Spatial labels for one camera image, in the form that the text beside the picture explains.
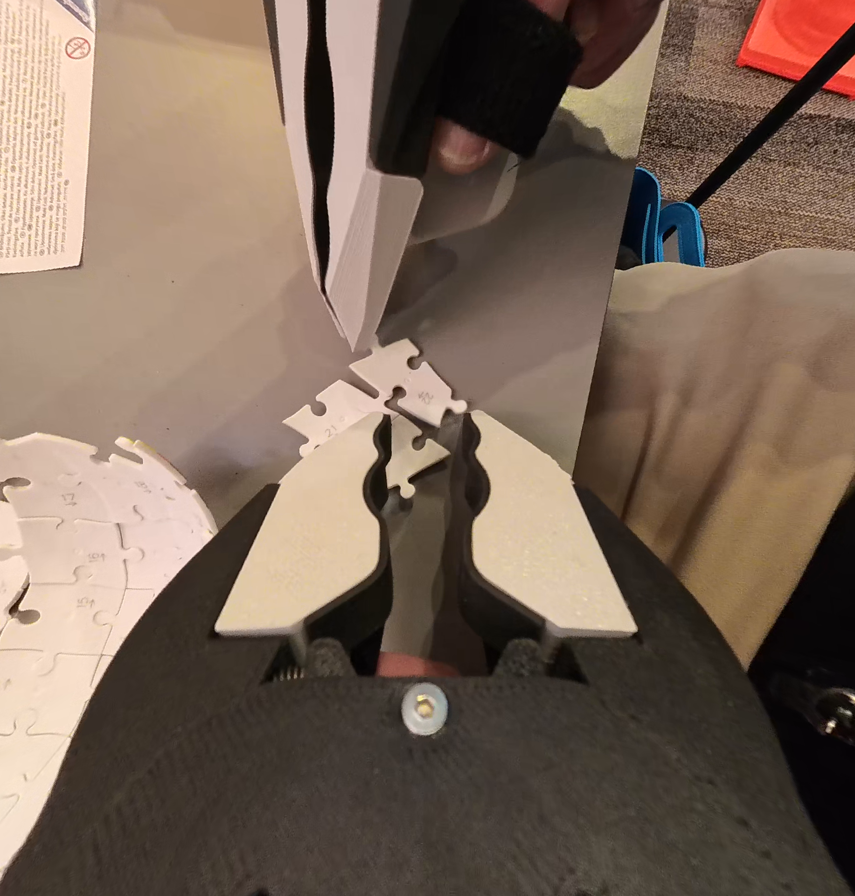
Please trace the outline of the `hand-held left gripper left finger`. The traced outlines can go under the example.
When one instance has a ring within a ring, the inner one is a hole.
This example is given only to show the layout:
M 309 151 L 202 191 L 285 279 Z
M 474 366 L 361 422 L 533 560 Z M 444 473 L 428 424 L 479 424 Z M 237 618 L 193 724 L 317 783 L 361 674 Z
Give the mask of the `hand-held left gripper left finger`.
M 387 414 L 372 412 L 303 458 L 271 506 L 215 623 L 221 636 L 277 636 L 298 661 L 332 638 L 379 650 L 392 605 Z

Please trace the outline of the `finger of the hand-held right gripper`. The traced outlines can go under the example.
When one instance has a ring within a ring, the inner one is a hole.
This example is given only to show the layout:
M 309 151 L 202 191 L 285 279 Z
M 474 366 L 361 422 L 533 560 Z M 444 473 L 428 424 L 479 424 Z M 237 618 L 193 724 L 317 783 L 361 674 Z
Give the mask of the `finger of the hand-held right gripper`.
M 270 51 L 313 280 L 338 332 L 348 342 L 330 297 L 332 246 L 328 204 L 336 148 L 336 102 L 326 1 L 264 2 Z
M 328 1 L 334 147 L 325 295 L 352 350 L 372 346 L 423 197 L 377 163 L 411 2 Z

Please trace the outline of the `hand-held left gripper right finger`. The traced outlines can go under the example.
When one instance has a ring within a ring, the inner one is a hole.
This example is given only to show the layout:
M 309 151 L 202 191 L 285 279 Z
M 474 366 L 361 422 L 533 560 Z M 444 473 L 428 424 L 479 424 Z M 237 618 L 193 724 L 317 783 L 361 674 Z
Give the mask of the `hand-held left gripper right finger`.
M 624 640 L 638 625 L 571 476 L 484 411 L 466 413 L 452 465 L 456 599 L 491 657 L 531 641 Z

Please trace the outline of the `white puzzle piece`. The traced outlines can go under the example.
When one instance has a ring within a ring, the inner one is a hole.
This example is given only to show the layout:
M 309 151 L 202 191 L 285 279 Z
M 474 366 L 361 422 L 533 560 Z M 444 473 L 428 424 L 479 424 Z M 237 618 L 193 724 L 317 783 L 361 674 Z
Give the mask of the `white puzzle piece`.
M 383 400 L 401 390 L 398 408 L 412 417 L 438 428 L 447 412 L 463 415 L 466 400 L 453 397 L 452 388 L 427 362 L 410 366 L 419 357 L 418 347 L 409 339 L 391 342 L 370 350 L 367 357 L 353 362 L 349 370 L 373 388 Z
M 299 448 L 302 458 L 373 412 L 389 415 L 391 419 L 399 415 L 397 411 L 388 409 L 384 401 L 342 380 L 335 381 L 320 392 L 316 403 L 323 407 L 323 413 L 316 414 L 313 406 L 307 404 L 282 421 L 286 427 L 305 438 Z
M 413 479 L 422 472 L 444 462 L 451 453 L 422 431 L 408 418 L 399 415 L 391 420 L 391 448 L 385 468 L 388 489 L 397 489 L 399 498 L 408 501 L 416 492 Z

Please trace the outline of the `partly built white puzzle ball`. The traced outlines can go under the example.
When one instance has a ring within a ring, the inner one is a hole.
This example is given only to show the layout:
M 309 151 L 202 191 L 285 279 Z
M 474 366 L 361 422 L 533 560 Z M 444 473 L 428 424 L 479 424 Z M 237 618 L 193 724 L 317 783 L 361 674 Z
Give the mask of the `partly built white puzzle ball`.
M 29 584 L 0 631 L 0 878 L 36 823 L 93 691 L 134 625 L 217 533 L 148 445 L 0 437 Z

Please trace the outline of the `beige trousers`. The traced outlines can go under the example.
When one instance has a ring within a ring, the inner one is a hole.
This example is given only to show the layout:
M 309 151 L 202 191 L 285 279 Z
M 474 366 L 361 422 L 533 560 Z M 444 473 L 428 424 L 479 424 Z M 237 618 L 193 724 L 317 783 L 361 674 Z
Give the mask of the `beige trousers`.
M 855 487 L 855 252 L 615 273 L 574 478 L 748 668 Z

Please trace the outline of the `white printed instruction leaflet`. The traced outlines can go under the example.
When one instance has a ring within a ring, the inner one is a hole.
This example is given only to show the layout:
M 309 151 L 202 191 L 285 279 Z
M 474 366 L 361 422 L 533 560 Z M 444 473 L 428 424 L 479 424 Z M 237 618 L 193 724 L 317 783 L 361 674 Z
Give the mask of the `white printed instruction leaflet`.
M 0 275 L 82 261 L 93 1 L 0 1 Z

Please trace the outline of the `black pole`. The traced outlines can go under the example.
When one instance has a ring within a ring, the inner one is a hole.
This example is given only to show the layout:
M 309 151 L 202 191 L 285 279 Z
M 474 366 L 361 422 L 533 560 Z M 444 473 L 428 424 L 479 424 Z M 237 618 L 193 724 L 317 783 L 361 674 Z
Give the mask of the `black pole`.
M 855 21 L 685 201 L 700 208 L 855 56 Z

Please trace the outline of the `orange box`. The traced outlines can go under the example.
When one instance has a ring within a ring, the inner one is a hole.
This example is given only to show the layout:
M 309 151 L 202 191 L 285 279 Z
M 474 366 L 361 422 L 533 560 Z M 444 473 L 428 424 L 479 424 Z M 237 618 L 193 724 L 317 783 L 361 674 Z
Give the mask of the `orange box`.
M 736 65 L 798 82 L 855 23 L 855 1 L 761 1 Z M 855 55 L 824 85 L 855 99 Z

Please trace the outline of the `metal badge clip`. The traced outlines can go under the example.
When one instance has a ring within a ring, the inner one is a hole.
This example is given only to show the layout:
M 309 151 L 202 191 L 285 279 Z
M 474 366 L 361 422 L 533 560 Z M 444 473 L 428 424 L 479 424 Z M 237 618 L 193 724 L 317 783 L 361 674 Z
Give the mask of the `metal badge clip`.
M 855 748 L 855 691 L 828 688 L 815 703 L 817 729 Z

